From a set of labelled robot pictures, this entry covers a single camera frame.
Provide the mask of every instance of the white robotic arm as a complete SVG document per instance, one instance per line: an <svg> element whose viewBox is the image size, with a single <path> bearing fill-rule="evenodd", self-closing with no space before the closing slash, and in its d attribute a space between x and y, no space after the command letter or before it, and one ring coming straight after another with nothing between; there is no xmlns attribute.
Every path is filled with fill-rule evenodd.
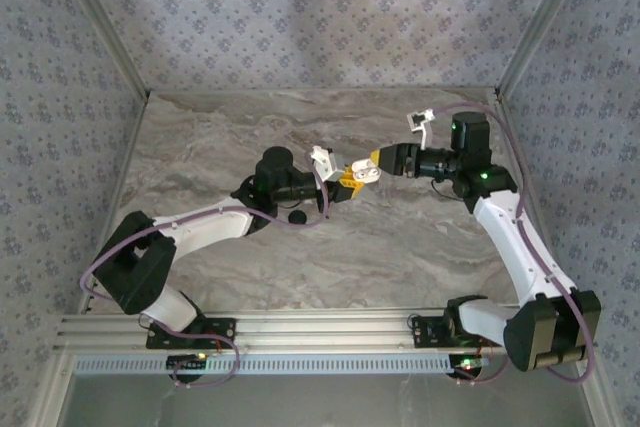
<svg viewBox="0 0 640 427"><path fill-rule="evenodd" d="M317 146L310 158L314 172L301 172L293 167L289 150L272 147L256 164L255 174L217 204L155 219L132 212L112 234L98 256L103 260L85 273L81 285L93 273L126 314L145 314L175 332L193 330L202 314L184 294L167 285L173 262L216 242L247 236L270 222L312 227L326 217L330 202L351 199L380 177L380 169L369 159L346 167L339 155ZM276 218L279 202L303 200L318 202L319 221L299 225L306 224L306 215L299 210L289 214L289 222Z"/></svg>
<svg viewBox="0 0 640 427"><path fill-rule="evenodd" d="M424 132L415 125L428 123L434 116L425 111L408 118L412 130ZM520 194L507 169L491 163L489 134L484 114L461 112L453 116L451 150L425 147L423 135L421 144L391 145L373 152L371 158L392 175L452 181L455 194L485 228L509 271L519 308L501 307L482 296L452 299L445 317L453 324L453 339L471 334L503 345L520 370L582 359L585 332L565 294L577 305L591 333L600 303L592 291L578 291L526 212L517 215ZM519 229L524 229L530 245Z"/></svg>

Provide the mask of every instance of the patterned wallpaper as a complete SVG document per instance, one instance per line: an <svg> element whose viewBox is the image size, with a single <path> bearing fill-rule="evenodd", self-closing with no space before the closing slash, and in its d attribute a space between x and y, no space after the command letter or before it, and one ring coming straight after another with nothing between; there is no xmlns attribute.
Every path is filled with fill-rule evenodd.
<svg viewBox="0 0 640 427"><path fill-rule="evenodd" d="M540 0L101 0L151 90L495 85Z"/></svg>
<svg viewBox="0 0 640 427"><path fill-rule="evenodd" d="M597 341L640 425L640 0L567 0L508 99L564 268L604 305Z"/></svg>
<svg viewBox="0 0 640 427"><path fill-rule="evenodd" d="M0 99L0 426L18 426L140 105L76 0L0 0Z"/></svg>

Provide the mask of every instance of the black cable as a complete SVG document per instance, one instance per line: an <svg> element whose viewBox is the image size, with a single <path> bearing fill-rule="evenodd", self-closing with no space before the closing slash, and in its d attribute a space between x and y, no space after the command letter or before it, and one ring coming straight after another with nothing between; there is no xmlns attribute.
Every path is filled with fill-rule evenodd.
<svg viewBox="0 0 640 427"><path fill-rule="evenodd" d="M431 179L431 188L433 189L433 191L438 194L440 197L444 197L445 199L449 199L449 200L455 200L457 202L463 202L462 199L458 199L457 197L451 197L449 195L445 195L442 192L440 192L438 189L436 189L436 179Z"/></svg>
<svg viewBox="0 0 640 427"><path fill-rule="evenodd" d="M413 326L409 322L414 317L420 317L420 316L418 314L409 314L409 317L407 317L407 327L409 327L409 330L411 330L411 332L413 332Z"/></svg>
<svg viewBox="0 0 640 427"><path fill-rule="evenodd" d="M151 328L150 328L150 327L145 327L144 325L142 325L142 316L143 316L143 315L144 315L144 314L140 314L140 315L138 316L138 325L139 325L141 328L143 328L144 330L151 332Z"/></svg>

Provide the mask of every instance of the marble surface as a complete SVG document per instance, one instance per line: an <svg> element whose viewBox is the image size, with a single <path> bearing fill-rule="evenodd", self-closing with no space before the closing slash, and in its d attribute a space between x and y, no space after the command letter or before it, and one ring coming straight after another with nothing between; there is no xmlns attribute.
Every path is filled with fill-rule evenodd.
<svg viewBox="0 0 640 427"><path fill-rule="evenodd" d="M153 94L115 222L133 210L158 216L213 204L253 173L269 146L289 148L302 168L314 144L349 162L391 143L419 141L408 129L408 112L486 101L485 92ZM434 122L434 146L448 146L449 129L446 116ZM508 165L499 139L493 128L494 161ZM451 192L448 184L439 187ZM317 215L314 205L304 210ZM386 175L356 200L333 206L318 228L268 226L214 244L176 261L169 282L205 311L439 307L467 294L516 301L495 247L461 203L439 197L427 179ZM93 301L92 311L118 309Z"/></svg>

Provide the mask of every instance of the purple cable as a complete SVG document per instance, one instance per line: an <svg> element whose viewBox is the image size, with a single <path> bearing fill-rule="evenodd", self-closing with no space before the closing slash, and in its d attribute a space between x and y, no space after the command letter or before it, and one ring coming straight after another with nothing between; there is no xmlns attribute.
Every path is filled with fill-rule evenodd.
<svg viewBox="0 0 640 427"><path fill-rule="evenodd" d="M516 163L518 164L518 169L520 170L520 175L522 177L522 194L520 195L520 200L518 201L518 205L516 207L516 221L517 221L518 232L520 233L520 236L522 237L522 240L526 245L527 250L529 251L531 256L538 263L542 271L548 276L550 281L553 283L554 287L558 289L558 292L562 294L562 297L564 297L565 301L567 302L567 305L569 305L569 308L571 309L571 312L573 312L573 315L575 316L576 321L578 322L578 326L580 327L580 330L584 335L584 340L585 340L586 350L587 350L587 367L584 373L580 377L577 377L577 378L567 377L556 372L552 368L548 368L547 370L549 370L549 372L551 372L553 375L555 375L561 380L564 380L567 383L574 384L574 385L582 384L584 381L586 381L589 378L589 376L591 376L591 374L593 373L593 370L595 369L596 359L595 359L594 346L593 346L593 337L591 335L591 332L589 331L589 328L587 327L587 322L584 320L584 317L580 312L580 309L576 305L575 301L571 298L571 294L569 294L569 292L567 292L567 290L562 286L562 284L558 281L558 279L556 279L555 276L553 276L553 272L551 271L551 268L545 263L545 261L542 259L542 257L536 250L535 246L531 242L531 239L529 239L529 236L527 235L527 232L524 228L524 224L522 220L520 220L520 217L524 213L524 203L529 191L529 179L526 176L524 161L520 156L520 153L516 149L516 141L515 141L513 132L511 131L509 126L505 122L503 122L503 120L492 109L490 109L486 105L483 105L477 102L457 102L455 104L445 105L444 107L441 107L441 108L435 108L433 109L433 113L434 115L443 114L445 112L448 112L449 110L459 108L459 107L470 107L490 115L502 128L503 132L507 137L507 140L509 141L511 150L513 150L513 154L515 155ZM489 382L494 379L495 379L495 376L492 376L488 379L485 379L484 382Z"/></svg>
<svg viewBox="0 0 640 427"><path fill-rule="evenodd" d="M260 212L259 210L251 209L249 207L241 207L241 206L215 207L208 210L204 210L202 212L196 212L194 214L183 217L182 219L176 220L175 222L165 222L163 224L154 225L147 229L141 230L140 232L133 234L130 237L127 237L121 242L118 242L116 245L111 247L107 252L105 252L100 257L98 257L93 262L93 264L91 264L91 266L84 272L84 274L82 274L82 277L80 277L80 288L87 294L92 295L96 298L113 301L113 299L108 295L104 295L104 294L101 294L100 292L96 292L95 290L93 290L87 285L89 277L91 277L91 275L96 271L96 269L98 269L98 267L104 264L108 259L113 257L115 254L120 252L123 248L125 248L129 244L132 244L138 239L146 237L147 235L157 232L159 230L168 229L173 227L174 225L184 225L186 223L193 222L195 220L199 220L204 217L209 217L210 215L218 215L218 214L223 214L225 212L247 212L257 217L262 217L263 219L266 219L275 224L282 225L283 227L288 227L290 229L302 230L302 229L310 229L318 226L319 224L324 222L327 216L329 215L329 192L327 191L327 186L324 184L324 182L320 178L320 174L314 167L313 160L311 159L311 156L309 154L306 155L306 160L307 160L307 163L309 164L309 168L313 173L313 176L315 177L316 181L320 185L320 192L322 193L322 213L320 214L320 218L318 220L315 220L310 224L290 224L289 222L285 222L284 220L271 217L270 215L267 215L264 212Z"/></svg>
<svg viewBox="0 0 640 427"><path fill-rule="evenodd" d="M173 372L171 372L171 378L173 379L173 382L176 387L185 387L187 389L202 389L207 387L217 387L218 385L222 385L226 381L230 380L234 375L236 375L236 373L240 369L240 350L232 340L217 334L184 334L182 332L176 332L175 330L171 330L162 322L156 322L155 324L158 327L160 327L162 330L164 330L167 334L172 335L173 337L179 337L181 339L210 339L210 340L217 340L220 342L224 342L229 347L231 347L233 349L233 352L235 353L235 359L233 361L233 367L231 367L231 370L228 373L226 373L225 376L222 377L221 379L212 380L211 382L201 382L198 384L185 384L184 382L181 382L180 380L178 380L178 371L183 367L183 365L186 362L184 361L178 362L176 366L173 368Z"/></svg>

